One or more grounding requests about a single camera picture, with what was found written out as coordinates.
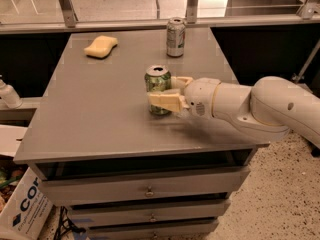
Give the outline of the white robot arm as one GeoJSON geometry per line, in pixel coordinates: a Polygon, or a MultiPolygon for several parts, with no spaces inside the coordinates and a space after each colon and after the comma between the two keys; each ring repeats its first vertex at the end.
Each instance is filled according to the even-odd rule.
{"type": "Polygon", "coordinates": [[[268,142],[293,130],[320,147],[320,99],[280,77],[263,77],[252,86],[174,77],[169,90],[150,92],[148,101],[172,112],[224,120],[268,142]]]}

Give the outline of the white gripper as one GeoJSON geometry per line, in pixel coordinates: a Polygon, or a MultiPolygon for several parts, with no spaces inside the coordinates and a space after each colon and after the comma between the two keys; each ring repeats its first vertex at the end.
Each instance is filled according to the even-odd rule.
{"type": "Polygon", "coordinates": [[[192,77],[171,77],[170,90],[148,92],[151,105],[161,107],[172,112],[188,109],[193,116],[211,119],[213,117],[213,97],[216,88],[221,83],[218,79],[192,77]]]}

